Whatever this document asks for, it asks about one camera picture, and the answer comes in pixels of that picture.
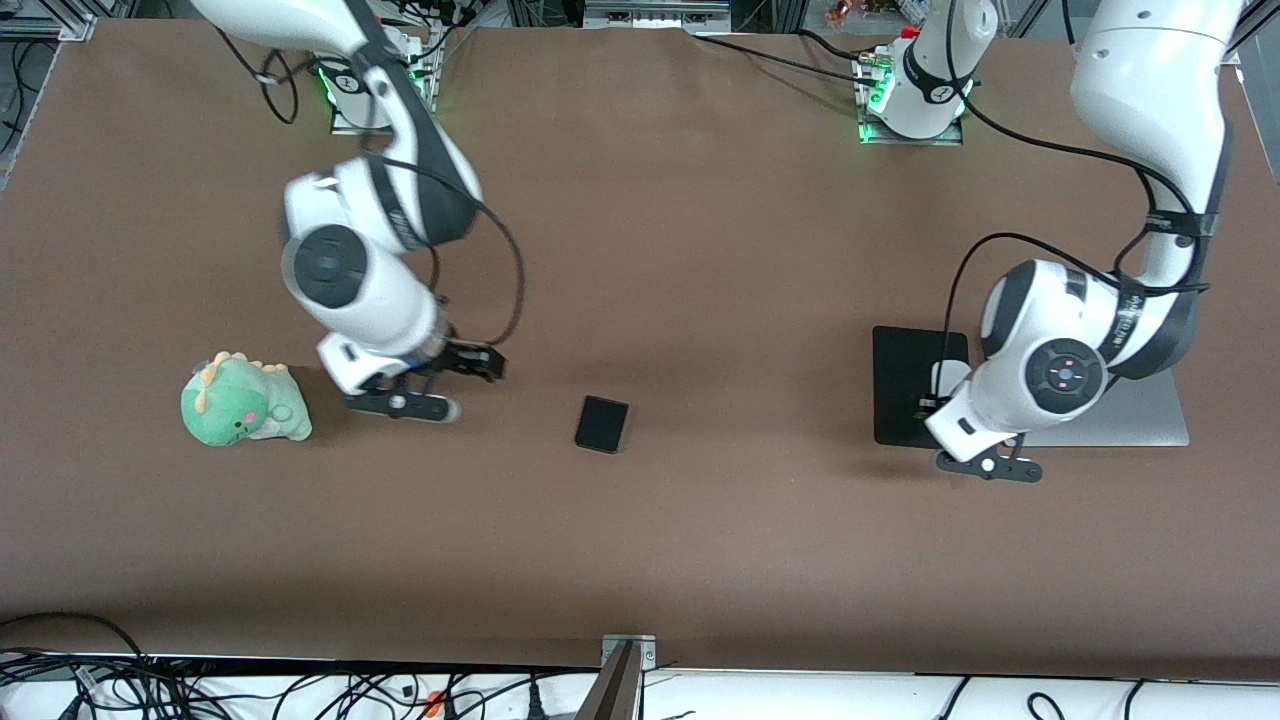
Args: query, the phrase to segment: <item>brown table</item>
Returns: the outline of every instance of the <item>brown table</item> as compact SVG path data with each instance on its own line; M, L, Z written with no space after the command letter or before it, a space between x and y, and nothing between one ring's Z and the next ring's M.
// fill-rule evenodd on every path
M1280 197L1233 73L1192 447L1037 450L1021 486L872 441L870 329L937 327L988 232L1107 263L1130 172L973 122L861 146L846 86L678 31L485 29L451 65L440 120L530 291L508 379L445 379L463 419L433 427L346 413L280 282L282 186L353 154L317 94L279 126L195 22L63 50L0 205L6 614L97 611L154 652L591 662L648 632L691 666L1280 678ZM983 76L993 117L1094 142L1062 46L997 42ZM499 236L443 256L461 328L497 329ZM961 329L1025 256L975 264ZM219 350L300 366L314 439L188 437ZM632 404L621 455L573 446L586 393ZM32 639L109 647L61 632Z

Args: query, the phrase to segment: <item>plush toy head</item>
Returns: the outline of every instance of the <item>plush toy head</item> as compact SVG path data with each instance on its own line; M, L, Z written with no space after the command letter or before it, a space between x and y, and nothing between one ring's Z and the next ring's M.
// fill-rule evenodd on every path
M205 445L236 443L268 419L262 370L237 355L220 352L182 391L182 421Z

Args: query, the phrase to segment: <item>cable plug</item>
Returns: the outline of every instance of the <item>cable plug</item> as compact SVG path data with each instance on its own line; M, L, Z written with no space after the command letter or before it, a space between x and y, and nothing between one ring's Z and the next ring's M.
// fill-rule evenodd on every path
M547 720L547 711L543 710L543 693L538 689L538 676L531 675L529 682L529 719Z

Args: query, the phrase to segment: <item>plush toy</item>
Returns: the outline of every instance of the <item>plush toy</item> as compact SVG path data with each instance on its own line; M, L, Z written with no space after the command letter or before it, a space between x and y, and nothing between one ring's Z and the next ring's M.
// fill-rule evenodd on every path
M227 446L244 438L306 439L311 418L284 365L219 352L182 388L182 421L200 442Z

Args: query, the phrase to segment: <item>black rectangular object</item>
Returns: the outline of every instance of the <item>black rectangular object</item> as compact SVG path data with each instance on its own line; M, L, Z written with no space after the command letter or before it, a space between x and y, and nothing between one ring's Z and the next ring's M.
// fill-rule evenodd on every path
M622 443L622 425L627 421L627 405L593 395L582 401L573 442L579 447L614 455Z
M933 364L942 352L942 333L915 328L872 328L872 373L874 375L876 442L901 447L940 446L924 420L916 418L919 400L933 384ZM969 341L951 333L947 359L969 361Z

